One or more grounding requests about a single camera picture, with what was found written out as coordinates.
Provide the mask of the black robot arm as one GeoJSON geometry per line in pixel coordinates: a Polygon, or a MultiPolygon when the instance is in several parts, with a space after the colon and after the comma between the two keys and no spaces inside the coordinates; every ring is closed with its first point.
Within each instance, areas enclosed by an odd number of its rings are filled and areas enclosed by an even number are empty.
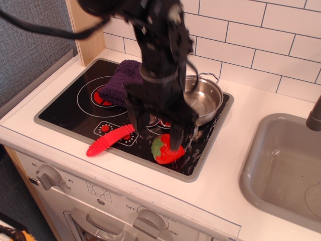
{"type": "Polygon", "coordinates": [[[187,56],[193,42],[180,1],[80,1],[87,13],[108,21],[119,15],[133,25],[142,63],[142,84],[126,84],[126,107],[137,131],[150,115],[170,123],[170,147],[177,150],[193,133],[196,113],[184,99],[187,56]]]}

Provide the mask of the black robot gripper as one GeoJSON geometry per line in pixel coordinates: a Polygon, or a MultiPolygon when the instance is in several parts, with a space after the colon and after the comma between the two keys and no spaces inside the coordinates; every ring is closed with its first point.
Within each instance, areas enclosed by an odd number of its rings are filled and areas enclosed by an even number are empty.
{"type": "Polygon", "coordinates": [[[128,117],[135,130],[141,132],[145,129],[150,114],[166,120],[171,124],[172,151],[177,151],[194,133],[198,118],[184,101],[185,81],[185,74],[174,74],[167,78],[144,79],[142,85],[124,86],[128,117]]]}

